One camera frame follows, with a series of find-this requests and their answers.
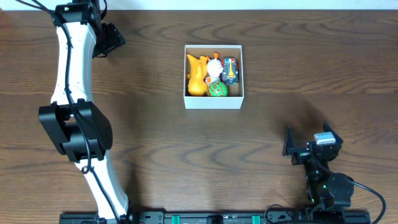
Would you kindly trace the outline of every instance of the white box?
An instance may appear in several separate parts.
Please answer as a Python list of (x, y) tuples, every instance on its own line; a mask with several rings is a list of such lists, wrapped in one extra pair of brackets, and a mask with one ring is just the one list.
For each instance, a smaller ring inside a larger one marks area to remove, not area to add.
[[(187, 54), (199, 58), (200, 56), (209, 56), (217, 52), (219, 58), (234, 57), (238, 60), (239, 82), (228, 86), (227, 97), (209, 97), (209, 96), (190, 96), (187, 91), (190, 64), (187, 60)], [(243, 90), (243, 57), (241, 45), (186, 45), (184, 51), (184, 103), (185, 109), (240, 109), (244, 98)]]

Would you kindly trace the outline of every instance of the green toy ball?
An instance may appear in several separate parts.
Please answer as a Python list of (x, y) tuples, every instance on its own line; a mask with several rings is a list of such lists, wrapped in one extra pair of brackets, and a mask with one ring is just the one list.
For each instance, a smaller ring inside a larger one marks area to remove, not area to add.
[(220, 81), (217, 82), (212, 82), (209, 85), (209, 88), (207, 89), (207, 95), (208, 96), (227, 96), (228, 94), (228, 87)]

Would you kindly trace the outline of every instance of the blue toy car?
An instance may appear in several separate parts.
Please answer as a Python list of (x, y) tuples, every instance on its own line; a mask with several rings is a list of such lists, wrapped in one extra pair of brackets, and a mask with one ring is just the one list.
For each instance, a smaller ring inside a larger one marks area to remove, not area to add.
[(239, 81), (238, 77), (238, 63), (235, 58), (224, 58), (221, 60), (223, 65), (223, 82), (227, 85), (237, 84)]

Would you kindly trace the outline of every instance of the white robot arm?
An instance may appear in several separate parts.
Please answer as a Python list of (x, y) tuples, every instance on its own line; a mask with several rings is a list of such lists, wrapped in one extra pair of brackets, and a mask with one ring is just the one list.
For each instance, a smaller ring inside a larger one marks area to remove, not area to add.
[(51, 97), (52, 105), (39, 109), (39, 119), (61, 154), (66, 154), (80, 170), (88, 165), (86, 146), (82, 144), (78, 126), (60, 121), (60, 118), (73, 116), (65, 93), (68, 44), (66, 33), (61, 28), (64, 26), (73, 46), (69, 49), (70, 96), (79, 117), (83, 117), (81, 125), (90, 143), (91, 167), (95, 170), (95, 174), (88, 172), (84, 176), (96, 200), (99, 218), (109, 222), (126, 216), (129, 199), (119, 184), (109, 155), (112, 145), (110, 123), (93, 104), (91, 61), (98, 54), (106, 55), (125, 41), (112, 24), (101, 24), (98, 6), (98, 1), (74, 1), (57, 6), (54, 13), (62, 19), (62, 24), (54, 21), (60, 47), (57, 84)]

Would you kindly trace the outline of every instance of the toy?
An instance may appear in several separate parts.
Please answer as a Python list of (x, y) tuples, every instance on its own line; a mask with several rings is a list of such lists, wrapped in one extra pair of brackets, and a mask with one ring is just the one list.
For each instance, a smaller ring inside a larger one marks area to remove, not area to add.
[(205, 81), (207, 85), (210, 85), (212, 82), (220, 81), (220, 74), (223, 72), (223, 65), (218, 59), (218, 53), (214, 53), (214, 59), (210, 60), (209, 56), (207, 56), (207, 59), (209, 60), (207, 62), (207, 72), (209, 73), (209, 77), (207, 77)]
[(239, 81), (238, 77), (238, 63), (235, 58), (224, 58), (221, 60), (223, 64), (223, 82), (227, 85), (237, 84)]
[(207, 84), (203, 80), (203, 65), (199, 63), (197, 65), (197, 71), (191, 74), (189, 79), (188, 92), (192, 96), (203, 96), (207, 91)]
[(207, 90), (208, 96), (227, 96), (228, 87), (221, 81), (212, 82)]
[(200, 56), (200, 58), (196, 58), (190, 54), (187, 54), (187, 58), (189, 60), (189, 63), (191, 65), (191, 72), (190, 74), (187, 74), (187, 78), (191, 79), (191, 76), (195, 76), (192, 73), (196, 73), (197, 72), (197, 67), (198, 64), (202, 64), (202, 68), (201, 70), (202, 72), (202, 78), (201, 79), (205, 79), (206, 75), (207, 75), (207, 67), (206, 67), (206, 63), (207, 63), (207, 57), (205, 56)]

